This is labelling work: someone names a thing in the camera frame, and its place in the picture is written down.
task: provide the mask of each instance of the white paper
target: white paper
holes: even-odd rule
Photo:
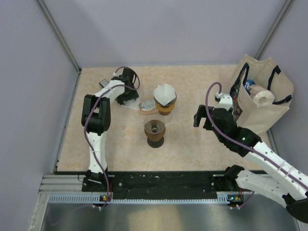
[[[130,100],[127,102],[124,102],[124,107],[128,107],[130,109],[134,109],[134,110],[139,110],[139,104],[140,104],[140,99],[136,99],[136,100]]]
[[[154,90],[154,97],[161,105],[165,106],[176,98],[176,94],[174,88],[165,83],[163,86],[158,85]]]

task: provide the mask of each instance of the black bag strap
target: black bag strap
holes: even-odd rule
[[[278,75],[280,74],[281,70],[280,68],[277,66],[275,66],[275,68],[273,69],[270,77],[269,77],[269,84],[268,84],[268,90],[270,90],[270,87],[271,87],[271,83],[273,81],[273,78],[274,78],[274,74],[277,73]],[[290,100],[292,99],[292,95],[288,95],[287,97],[285,97],[283,100],[280,100],[280,101],[277,101],[277,102],[273,102],[274,105],[279,105],[279,104],[282,104],[282,103],[287,103],[289,102]]]
[[[233,86],[231,87],[230,89],[230,94],[232,94],[234,92],[234,87],[235,85],[238,83],[238,81],[240,81],[241,79],[241,75],[243,74],[243,72],[246,70],[246,73],[245,73],[245,77],[244,77],[244,80],[242,81],[243,82],[243,86],[245,86],[245,83],[246,83],[246,80],[247,80],[247,77],[248,77],[248,71],[249,71],[249,65],[248,63],[245,63],[239,73],[239,76],[237,77],[237,79],[235,80]]]
[[[273,81],[273,78],[274,78],[274,74],[277,73],[278,75],[280,74],[281,70],[280,68],[278,67],[278,65],[273,69],[273,71],[271,72],[271,75],[269,77],[269,84],[268,84],[268,90],[270,90],[270,87],[271,87],[271,83]]]
[[[245,83],[247,81],[247,77],[248,77],[248,71],[249,71],[249,65],[248,63],[245,63],[244,66],[242,67],[241,71],[240,71],[240,74],[238,76],[238,78],[241,77],[241,75],[243,74],[243,72],[246,70],[246,73],[245,73],[245,77],[244,77],[244,80],[242,81],[243,83],[243,86],[245,86]]]
[[[277,101],[277,102],[273,102],[274,105],[279,105],[282,103],[287,103],[292,99],[292,95],[288,95],[287,97],[285,97],[285,99]]]

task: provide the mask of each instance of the metal floor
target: metal floor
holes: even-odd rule
[[[101,212],[89,206],[72,213],[80,206],[49,204],[42,231],[299,230],[283,207],[260,195],[239,211],[226,205],[109,205]]]

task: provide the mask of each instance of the paper towel roll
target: paper towel roll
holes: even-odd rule
[[[248,91],[258,106],[271,105],[275,100],[273,93],[257,84],[248,86]]]

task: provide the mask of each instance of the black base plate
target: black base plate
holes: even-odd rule
[[[159,147],[161,147],[161,146],[164,144],[164,141],[165,141],[164,137],[161,138],[159,141],[152,141],[152,140],[150,140],[150,139],[148,138],[148,144],[149,144],[150,147],[152,147],[152,148],[159,148]]]
[[[252,171],[265,174],[264,171]],[[114,199],[215,199],[216,192],[230,192],[224,171],[109,171]],[[71,172],[57,172],[71,175]],[[83,192],[106,192],[106,182],[83,179]]]

